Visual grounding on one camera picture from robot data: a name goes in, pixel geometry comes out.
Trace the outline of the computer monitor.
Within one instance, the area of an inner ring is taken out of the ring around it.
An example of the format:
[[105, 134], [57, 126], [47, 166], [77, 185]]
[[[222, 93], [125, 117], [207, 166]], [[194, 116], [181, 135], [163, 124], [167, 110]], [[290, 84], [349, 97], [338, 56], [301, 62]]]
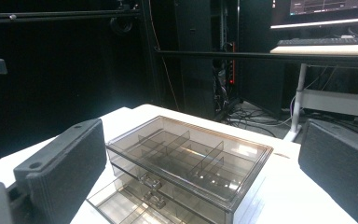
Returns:
[[273, 30], [358, 24], [358, 0], [272, 0]]

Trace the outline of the black keyboard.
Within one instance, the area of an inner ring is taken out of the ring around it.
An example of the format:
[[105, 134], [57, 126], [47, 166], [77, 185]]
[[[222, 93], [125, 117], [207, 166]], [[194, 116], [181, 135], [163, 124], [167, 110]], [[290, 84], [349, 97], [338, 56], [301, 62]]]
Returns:
[[285, 39], [279, 40], [277, 46], [335, 46], [358, 45], [358, 37], [355, 38], [311, 38], [311, 39]]

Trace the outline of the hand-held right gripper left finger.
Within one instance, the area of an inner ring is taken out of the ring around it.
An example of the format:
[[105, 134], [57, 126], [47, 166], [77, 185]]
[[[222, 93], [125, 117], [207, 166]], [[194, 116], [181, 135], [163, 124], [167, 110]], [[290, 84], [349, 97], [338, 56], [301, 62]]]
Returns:
[[103, 123], [78, 123], [14, 169], [16, 224], [69, 224], [106, 164]]

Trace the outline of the power strip with red light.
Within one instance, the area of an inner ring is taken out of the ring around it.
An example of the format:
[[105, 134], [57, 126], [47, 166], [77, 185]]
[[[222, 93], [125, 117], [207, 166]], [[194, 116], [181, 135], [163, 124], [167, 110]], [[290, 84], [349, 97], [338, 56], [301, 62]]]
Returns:
[[[236, 51], [236, 46], [234, 42], [229, 42], [228, 43], [228, 51], [229, 52], [235, 52]], [[234, 85], [235, 84], [235, 76], [236, 76], [236, 61], [234, 59], [230, 59], [228, 61], [228, 83], [230, 85]]]

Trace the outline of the long black horizontal bar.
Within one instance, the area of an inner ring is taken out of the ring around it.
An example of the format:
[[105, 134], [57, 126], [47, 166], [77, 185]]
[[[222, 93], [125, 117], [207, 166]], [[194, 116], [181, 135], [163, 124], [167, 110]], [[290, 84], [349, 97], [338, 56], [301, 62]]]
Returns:
[[358, 67], [358, 55], [315, 55], [315, 54], [282, 54], [282, 53], [255, 53], [255, 52], [196, 52], [156, 50], [155, 54], [161, 57], [201, 58], [201, 59], [234, 59], [234, 60], [261, 60], [277, 61], [282, 63], [305, 63], [310, 65], [339, 65], [343, 67]]

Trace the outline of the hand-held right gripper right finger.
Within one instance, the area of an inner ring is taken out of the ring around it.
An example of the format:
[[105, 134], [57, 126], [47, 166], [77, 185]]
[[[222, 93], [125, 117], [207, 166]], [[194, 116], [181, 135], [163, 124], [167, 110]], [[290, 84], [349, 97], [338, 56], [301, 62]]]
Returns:
[[309, 119], [298, 156], [300, 169], [358, 222], [358, 133]]

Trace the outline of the smoky clear drawer organizer box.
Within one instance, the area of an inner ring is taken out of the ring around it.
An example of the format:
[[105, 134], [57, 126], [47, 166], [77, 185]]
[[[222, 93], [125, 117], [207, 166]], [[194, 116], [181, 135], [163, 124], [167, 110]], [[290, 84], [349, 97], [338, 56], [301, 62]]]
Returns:
[[247, 224], [269, 146], [157, 116], [106, 145], [119, 188], [175, 221]]

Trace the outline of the white desk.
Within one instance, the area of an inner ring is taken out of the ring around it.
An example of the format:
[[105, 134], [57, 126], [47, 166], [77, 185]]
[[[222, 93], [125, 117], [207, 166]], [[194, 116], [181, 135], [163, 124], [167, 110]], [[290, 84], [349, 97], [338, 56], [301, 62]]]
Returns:
[[358, 66], [358, 45], [277, 47], [270, 52], [285, 56], [304, 56], [304, 59], [299, 59], [301, 66], [292, 122], [290, 130], [284, 137], [285, 141], [293, 142], [301, 130], [301, 125], [299, 124], [301, 108], [358, 116], [358, 94], [315, 91], [304, 88], [308, 67], [323, 63], [341, 67]]

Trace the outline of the clear plastic drawer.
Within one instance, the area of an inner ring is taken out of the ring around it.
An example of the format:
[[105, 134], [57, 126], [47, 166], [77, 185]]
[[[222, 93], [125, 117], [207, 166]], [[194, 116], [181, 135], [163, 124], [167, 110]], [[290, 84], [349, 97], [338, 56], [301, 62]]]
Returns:
[[114, 224], [225, 224], [226, 213], [173, 186], [152, 190], [122, 175], [88, 201]]

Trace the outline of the black horizontal rail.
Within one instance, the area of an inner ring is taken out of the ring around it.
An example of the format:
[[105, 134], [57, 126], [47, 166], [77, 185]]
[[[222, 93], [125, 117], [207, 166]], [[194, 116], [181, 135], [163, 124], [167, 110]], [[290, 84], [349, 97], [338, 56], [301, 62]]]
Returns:
[[141, 14], [141, 12], [139, 9], [0, 13], [0, 23], [29, 22], [29, 21], [86, 20], [86, 19], [117, 18], [117, 17], [137, 17], [140, 14]]

